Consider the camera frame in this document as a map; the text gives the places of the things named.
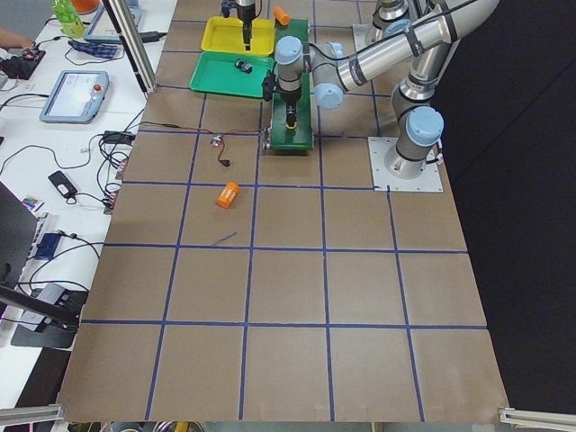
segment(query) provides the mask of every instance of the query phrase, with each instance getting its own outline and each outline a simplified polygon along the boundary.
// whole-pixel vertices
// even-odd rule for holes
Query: small electronic component
[[[240,69],[245,74],[252,73],[252,65],[250,63],[248,63],[247,61],[238,59],[234,62],[234,66],[236,68]]]
[[[74,187],[70,180],[68,180],[68,177],[66,177],[62,171],[57,171],[54,174],[50,174],[48,179],[58,189],[58,192],[60,192],[60,194],[66,199],[72,198],[78,193],[78,190]]]
[[[40,243],[36,246],[36,259],[52,259],[56,254],[56,248],[62,236],[57,233],[49,232],[44,234]]]

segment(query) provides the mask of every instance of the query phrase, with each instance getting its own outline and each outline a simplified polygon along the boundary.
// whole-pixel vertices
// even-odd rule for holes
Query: green bottle
[[[84,36],[84,25],[70,0],[52,0],[52,11],[62,24],[61,32],[72,39]]]

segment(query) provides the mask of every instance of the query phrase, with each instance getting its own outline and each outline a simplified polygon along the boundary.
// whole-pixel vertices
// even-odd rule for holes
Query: blue joint cap
[[[328,44],[334,50],[337,59],[341,59],[344,57],[344,47],[342,47],[342,44],[340,42],[328,42]]]
[[[284,36],[276,43],[274,59],[279,65],[291,65],[302,55],[302,42],[293,36]]]
[[[412,21],[409,19],[398,20],[393,22],[388,26],[388,28],[384,31],[384,38],[389,38],[396,33],[402,32],[406,27],[412,24]]]
[[[406,132],[417,146],[433,146],[442,136],[443,130],[442,114],[429,106],[419,106],[412,110],[406,120]]]
[[[333,110],[342,104],[344,92],[332,83],[322,83],[314,87],[316,104],[324,110]]]

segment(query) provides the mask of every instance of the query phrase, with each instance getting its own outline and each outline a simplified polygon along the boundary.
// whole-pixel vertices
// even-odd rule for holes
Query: white table
[[[176,0],[140,0],[142,21],[139,30],[167,32],[175,6]],[[91,15],[83,16],[84,21],[91,18]],[[50,22],[36,41],[45,41],[58,35],[59,25]],[[145,45],[154,69],[158,65],[163,46],[164,39]],[[4,143],[0,146],[0,165],[14,152],[31,144],[54,149],[58,162],[63,166],[80,165],[87,161],[86,149],[91,137],[104,131],[122,131],[145,106],[146,99],[126,57],[99,65],[78,67],[64,58],[69,48],[67,39],[46,42],[40,48],[46,50],[47,54],[34,75],[29,81],[21,81],[14,90],[2,92],[0,104],[22,93],[49,94],[62,70],[105,70],[110,76],[111,86],[100,112],[86,125],[41,122],[39,115],[45,99],[23,98],[11,102],[0,112],[0,135],[4,136]],[[76,62],[95,59],[75,51],[69,56]],[[4,88],[13,85],[14,81],[9,80]],[[64,171],[79,192],[102,196],[95,176],[103,158],[97,148],[97,139],[93,144],[92,160],[87,166]],[[110,216],[104,215],[103,206],[89,197],[78,197],[77,205],[67,205],[47,178],[59,169],[47,150],[29,148],[8,162],[0,180],[20,199],[29,194],[44,201],[40,210],[55,215],[51,224],[54,230],[75,232],[90,242],[104,241]],[[103,170],[102,179],[105,178],[105,172]],[[63,238],[58,251],[78,244],[77,240]],[[22,279],[28,280],[40,264],[34,261],[28,264]],[[81,247],[47,265],[39,273],[41,279],[37,277],[36,280],[71,280],[89,288],[96,265],[94,251],[90,247]],[[74,285],[62,285],[77,289]],[[15,308],[8,307],[6,310],[7,318],[17,319],[20,314],[21,311]],[[10,346],[14,329],[15,325],[8,322],[0,325],[0,409],[15,406],[41,351],[40,348]]]

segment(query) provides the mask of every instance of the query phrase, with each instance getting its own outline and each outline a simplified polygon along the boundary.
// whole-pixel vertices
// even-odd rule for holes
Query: yellow tray
[[[235,17],[213,16],[206,24],[202,37],[204,51],[231,52],[251,56],[269,56],[274,51],[274,21],[254,20],[252,22],[251,50],[244,49],[242,21]]]

